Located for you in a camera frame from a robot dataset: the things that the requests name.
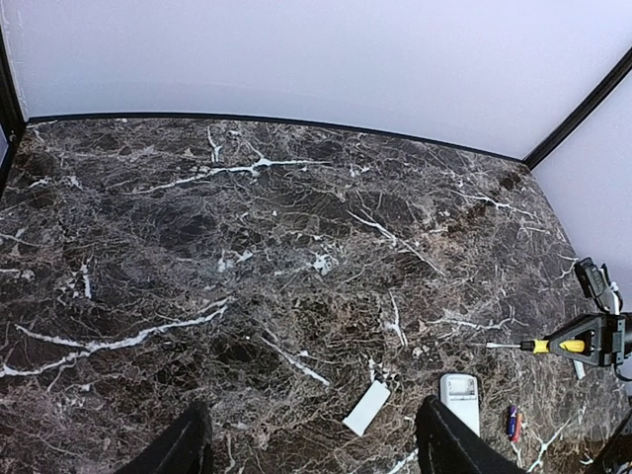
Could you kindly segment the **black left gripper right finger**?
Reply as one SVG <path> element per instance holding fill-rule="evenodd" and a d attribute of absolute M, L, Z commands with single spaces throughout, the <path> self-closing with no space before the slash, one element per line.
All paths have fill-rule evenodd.
<path fill-rule="evenodd" d="M 435 395 L 424 399 L 416 415 L 418 463 L 424 474 L 522 474 L 459 420 Z"/>

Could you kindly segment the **grey remote control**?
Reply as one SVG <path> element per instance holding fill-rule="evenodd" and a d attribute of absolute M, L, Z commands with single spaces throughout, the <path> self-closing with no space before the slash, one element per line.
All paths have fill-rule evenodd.
<path fill-rule="evenodd" d="M 465 373 L 447 373 L 439 380 L 440 401 L 475 435 L 480 435 L 477 378 Z"/>

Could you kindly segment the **white remote battery cover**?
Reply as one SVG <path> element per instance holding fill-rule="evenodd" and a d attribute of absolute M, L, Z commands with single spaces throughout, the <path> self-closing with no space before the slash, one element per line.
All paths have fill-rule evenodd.
<path fill-rule="evenodd" d="M 355 435 L 363 436 L 390 395 L 391 391 L 384 383 L 374 380 L 343 419 L 343 424 Z"/>

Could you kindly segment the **grey battery cover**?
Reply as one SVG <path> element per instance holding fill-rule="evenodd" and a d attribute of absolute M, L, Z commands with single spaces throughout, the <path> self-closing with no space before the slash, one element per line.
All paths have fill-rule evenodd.
<path fill-rule="evenodd" d="M 574 360 L 573 366 L 579 380 L 582 380 L 586 377 L 585 367 L 580 361 Z"/>

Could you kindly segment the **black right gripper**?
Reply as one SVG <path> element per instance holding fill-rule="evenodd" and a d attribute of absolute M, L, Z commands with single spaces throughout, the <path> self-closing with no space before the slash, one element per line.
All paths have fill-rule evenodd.
<path fill-rule="evenodd" d="M 591 366 L 619 366 L 631 355 L 631 314 L 584 314 L 546 336 L 549 342 L 582 340 L 589 343 L 601 331 L 599 351 L 588 348 L 571 352 L 550 346 L 549 353 Z"/>

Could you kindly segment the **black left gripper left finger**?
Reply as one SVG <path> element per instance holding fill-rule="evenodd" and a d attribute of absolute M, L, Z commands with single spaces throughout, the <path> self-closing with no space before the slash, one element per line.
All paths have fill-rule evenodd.
<path fill-rule="evenodd" d="M 193 402 L 119 474 L 212 473 L 212 426 L 208 409 Z"/>

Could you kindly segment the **blue purple battery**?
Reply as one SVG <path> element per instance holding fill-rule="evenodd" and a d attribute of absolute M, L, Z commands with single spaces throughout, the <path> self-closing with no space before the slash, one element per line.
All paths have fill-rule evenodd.
<path fill-rule="evenodd" d="M 516 418 L 517 418 L 517 406 L 510 405 L 508 408 L 508 416 L 507 416 L 507 436 L 508 438 L 512 438 L 515 433 L 516 426 Z"/>

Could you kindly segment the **red battery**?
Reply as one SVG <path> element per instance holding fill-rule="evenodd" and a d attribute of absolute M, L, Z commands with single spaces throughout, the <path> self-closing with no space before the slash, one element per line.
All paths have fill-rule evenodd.
<path fill-rule="evenodd" d="M 516 417 L 515 417 L 514 430 L 513 430 L 513 435 L 511 437 L 511 442 L 513 442 L 513 443 L 516 443 L 516 442 L 519 441 L 522 421 L 523 421 L 523 413 L 522 412 L 518 412 Z"/>

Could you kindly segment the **yellow handle screwdriver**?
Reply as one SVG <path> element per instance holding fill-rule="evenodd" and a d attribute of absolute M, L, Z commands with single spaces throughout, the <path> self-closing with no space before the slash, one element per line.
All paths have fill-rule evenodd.
<path fill-rule="evenodd" d="M 487 343 L 485 345 L 487 349 L 517 349 L 532 354 L 550 354 L 550 346 L 559 346 L 567 351 L 577 353 L 586 349 L 586 344 L 581 340 L 567 340 L 558 345 L 553 345 L 551 342 L 545 340 L 527 340 L 518 344 Z"/>

